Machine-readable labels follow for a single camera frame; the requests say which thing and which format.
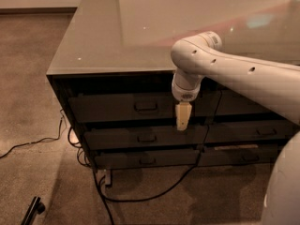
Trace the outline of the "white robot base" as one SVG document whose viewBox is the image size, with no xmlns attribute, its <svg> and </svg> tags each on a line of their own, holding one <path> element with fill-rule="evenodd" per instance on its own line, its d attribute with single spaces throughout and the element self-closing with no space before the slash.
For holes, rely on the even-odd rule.
<svg viewBox="0 0 300 225">
<path fill-rule="evenodd" d="M 300 225 L 300 132 L 284 146 L 274 165 L 261 225 Z"/>
</svg>

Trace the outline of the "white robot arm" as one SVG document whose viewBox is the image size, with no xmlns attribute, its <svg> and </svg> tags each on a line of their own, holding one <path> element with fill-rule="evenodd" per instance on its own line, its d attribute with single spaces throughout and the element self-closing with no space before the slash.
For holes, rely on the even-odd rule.
<svg viewBox="0 0 300 225">
<path fill-rule="evenodd" d="M 177 128 L 187 128 L 190 102 L 195 100 L 204 78 L 300 125 L 300 67 L 223 53 L 222 41 L 214 32 L 184 37 L 174 43 L 171 59 L 176 66 L 172 94 Z"/>
</svg>

